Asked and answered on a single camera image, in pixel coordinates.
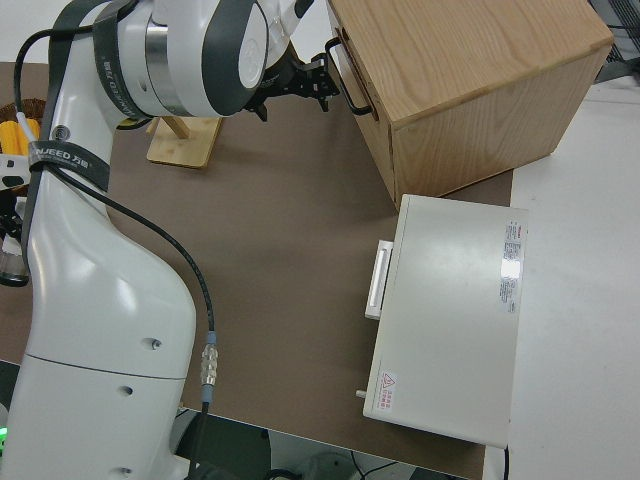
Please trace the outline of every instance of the cable connector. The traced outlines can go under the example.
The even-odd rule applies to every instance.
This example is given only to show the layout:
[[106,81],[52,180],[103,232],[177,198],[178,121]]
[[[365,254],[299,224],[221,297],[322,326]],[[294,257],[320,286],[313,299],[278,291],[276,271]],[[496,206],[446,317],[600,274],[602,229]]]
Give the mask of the cable connector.
[[218,369],[218,349],[213,343],[207,343],[202,352],[200,365],[200,380],[202,385],[216,384],[216,370]]
[[213,403],[213,386],[216,384],[218,370],[218,348],[216,332],[209,332],[207,344],[202,352],[200,364],[200,382],[202,384],[202,402]]

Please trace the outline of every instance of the wooden cabinet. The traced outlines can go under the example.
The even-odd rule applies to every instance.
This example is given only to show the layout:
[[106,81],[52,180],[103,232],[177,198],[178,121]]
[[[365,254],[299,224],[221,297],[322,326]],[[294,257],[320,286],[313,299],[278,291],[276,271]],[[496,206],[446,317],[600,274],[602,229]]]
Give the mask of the wooden cabinet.
[[586,0],[329,0],[389,193],[441,196],[551,153],[612,44]]

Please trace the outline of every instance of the metal connector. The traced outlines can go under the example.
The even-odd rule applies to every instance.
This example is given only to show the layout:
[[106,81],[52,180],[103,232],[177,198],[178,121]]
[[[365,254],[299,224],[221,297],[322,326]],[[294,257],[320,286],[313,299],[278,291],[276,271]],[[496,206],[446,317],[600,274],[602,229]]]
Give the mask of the metal connector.
[[202,385],[215,385],[218,369],[218,349],[212,343],[208,343],[202,352],[200,366],[200,380]]

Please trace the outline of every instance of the brown mat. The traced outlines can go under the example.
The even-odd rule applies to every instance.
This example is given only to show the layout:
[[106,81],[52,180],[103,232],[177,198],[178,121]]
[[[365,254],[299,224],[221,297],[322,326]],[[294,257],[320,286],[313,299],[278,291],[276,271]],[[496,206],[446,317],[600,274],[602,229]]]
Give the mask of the brown mat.
[[[12,65],[0,64],[0,104]],[[25,96],[46,67],[28,65]],[[213,413],[461,477],[481,478],[484,447],[363,417],[376,335],[364,306],[378,239],[397,214],[341,100],[323,114],[297,98],[269,103],[269,122],[225,121],[203,171],[151,164],[144,129],[118,132],[111,196],[163,226],[199,262],[216,303],[220,368]],[[453,197],[508,204],[511,175]],[[119,215],[114,223],[167,260],[194,294],[200,325],[187,406],[198,408],[204,307],[181,258]],[[29,289],[0,289],[0,358],[19,362]]]

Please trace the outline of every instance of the metal ring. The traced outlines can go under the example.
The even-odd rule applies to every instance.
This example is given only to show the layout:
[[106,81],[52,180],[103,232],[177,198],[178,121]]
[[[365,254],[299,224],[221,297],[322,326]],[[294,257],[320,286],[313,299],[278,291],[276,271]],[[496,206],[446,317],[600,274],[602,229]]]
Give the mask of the metal ring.
[[187,117],[191,114],[184,108],[171,80],[167,56],[167,32],[169,28],[158,25],[149,19],[145,53],[151,87],[164,108],[175,116]]

